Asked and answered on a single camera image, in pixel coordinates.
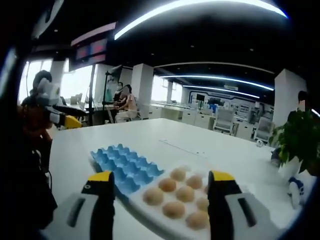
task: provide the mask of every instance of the black ceiling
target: black ceiling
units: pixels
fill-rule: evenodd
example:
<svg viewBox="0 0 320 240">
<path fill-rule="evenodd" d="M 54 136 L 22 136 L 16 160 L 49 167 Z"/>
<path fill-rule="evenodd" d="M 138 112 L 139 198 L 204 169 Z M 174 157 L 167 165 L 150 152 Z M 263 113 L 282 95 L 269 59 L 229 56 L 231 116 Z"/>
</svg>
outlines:
<svg viewBox="0 0 320 240">
<path fill-rule="evenodd" d="M 38 44 L 69 44 L 80 35 L 112 22 L 117 22 L 117 32 L 144 13 L 172 1 L 117 0 L 103 3 L 91 0 L 82 3 L 65 0 Z M 145 63 L 162 66 L 156 69 L 159 75 L 170 72 L 175 75 L 226 76 L 268 86 L 274 86 L 275 76 L 287 68 L 307 81 L 313 101 L 317 102 L 319 35 L 314 32 L 318 26 L 313 2 L 277 0 L 274 4 L 287 14 L 288 19 L 254 6 L 225 2 L 165 12 L 111 42 L 107 49 L 107 64 L 133 67 Z M 163 66 L 188 62 L 206 63 Z M 197 85 L 217 85 L 217 81 L 186 80 Z M 254 89 L 247 87 L 243 91 Z M 273 99 L 274 93 L 267 102 L 272 103 Z"/>
</svg>

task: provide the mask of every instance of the led light strip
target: led light strip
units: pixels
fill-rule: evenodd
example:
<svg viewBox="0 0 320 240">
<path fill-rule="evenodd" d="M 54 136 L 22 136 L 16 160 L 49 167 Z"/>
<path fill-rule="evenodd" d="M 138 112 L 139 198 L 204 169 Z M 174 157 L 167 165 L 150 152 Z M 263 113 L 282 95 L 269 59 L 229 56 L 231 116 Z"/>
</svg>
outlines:
<svg viewBox="0 0 320 240">
<path fill-rule="evenodd" d="M 287 15 L 283 11 L 281 11 L 279 8 L 261 0 L 178 0 L 178 1 L 168 3 L 166 5 L 160 6 L 158 8 L 155 8 L 154 10 L 149 11 L 145 15 L 137 18 L 136 20 L 134 20 L 133 22 L 129 23 L 127 26 L 122 28 L 119 32 L 117 32 L 114 36 L 114 40 L 117 40 L 123 34 L 133 29 L 137 25 L 143 23 L 144 21 L 154 16 L 157 16 L 159 14 L 162 14 L 164 12 L 170 11 L 172 9 L 188 6 L 188 5 L 212 3 L 212 2 L 233 2 L 233 3 L 249 4 L 249 5 L 257 6 L 259 8 L 263 8 L 263 9 L 275 12 L 277 14 L 280 14 L 281 16 L 284 16 L 285 18 L 288 18 Z"/>
<path fill-rule="evenodd" d="M 320 113 L 318 113 L 318 112 L 317 112 L 316 110 L 314 110 L 314 109 L 311 109 L 311 111 L 320 118 Z"/>
<path fill-rule="evenodd" d="M 227 90 L 227 89 L 215 88 L 215 87 L 209 87 L 209 86 L 190 86 L 190 85 L 183 85 L 182 87 L 185 87 L 185 88 L 195 88 L 195 89 L 218 90 L 218 91 L 222 91 L 222 92 L 228 92 L 228 93 L 246 95 L 246 96 L 253 97 L 253 98 L 256 98 L 256 99 L 259 99 L 259 98 L 260 98 L 259 96 L 251 95 L 251 94 L 244 93 L 244 92 L 231 91 L 231 90 Z"/>
<path fill-rule="evenodd" d="M 270 91 L 273 91 L 274 89 L 268 86 L 263 86 L 254 82 L 250 81 L 242 81 L 238 79 L 233 79 L 233 78 L 228 78 L 228 77 L 221 77 L 221 76 L 201 76 L 201 75 L 171 75 L 171 76 L 160 76 L 162 79 L 167 79 L 167 78 L 197 78 L 197 79 L 216 79 L 216 80 L 226 80 L 226 81 L 233 81 L 233 82 L 238 82 L 238 83 L 243 83 L 243 84 L 250 84 L 259 88 L 267 89 Z"/>
</svg>

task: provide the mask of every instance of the office room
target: office room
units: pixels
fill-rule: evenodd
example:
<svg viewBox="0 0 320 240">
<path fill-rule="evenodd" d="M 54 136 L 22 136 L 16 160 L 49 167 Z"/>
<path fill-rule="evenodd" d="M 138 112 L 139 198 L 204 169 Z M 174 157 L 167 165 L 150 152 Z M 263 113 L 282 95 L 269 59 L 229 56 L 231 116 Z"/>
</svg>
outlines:
<svg viewBox="0 0 320 240">
<path fill-rule="evenodd" d="M 276 240 L 312 227 L 320 101 L 305 36 L 318 37 L 304 7 L 46 4 L 1 75 L 12 159 L 33 181 L 12 183 L 30 196 L 16 212 L 37 218 L 17 234 Z"/>
</svg>

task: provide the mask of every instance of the white pillar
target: white pillar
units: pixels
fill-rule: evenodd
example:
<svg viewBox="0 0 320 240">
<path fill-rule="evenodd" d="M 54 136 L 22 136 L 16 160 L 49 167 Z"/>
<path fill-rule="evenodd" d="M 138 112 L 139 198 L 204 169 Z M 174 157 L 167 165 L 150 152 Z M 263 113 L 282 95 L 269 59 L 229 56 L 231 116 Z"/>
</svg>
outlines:
<svg viewBox="0 0 320 240">
<path fill-rule="evenodd" d="M 173 82 L 168 81 L 168 92 L 166 94 L 166 103 L 169 104 L 171 103 L 171 96 L 172 96 L 172 87 L 173 87 Z"/>
<path fill-rule="evenodd" d="M 307 91 L 306 81 L 295 73 L 283 69 L 274 79 L 274 113 L 273 122 L 276 127 L 287 122 L 291 111 L 298 106 L 298 94 Z"/>
<path fill-rule="evenodd" d="M 62 76 L 64 73 L 65 61 L 53 61 L 50 73 L 52 76 L 52 83 L 61 85 Z"/>
<path fill-rule="evenodd" d="M 182 97 L 181 97 L 181 103 L 182 104 L 188 104 L 189 101 L 189 89 L 186 87 L 182 88 Z"/>
<path fill-rule="evenodd" d="M 151 102 L 154 68 L 143 63 L 133 67 L 131 87 L 132 93 L 137 98 L 141 117 L 148 118 Z"/>
</svg>

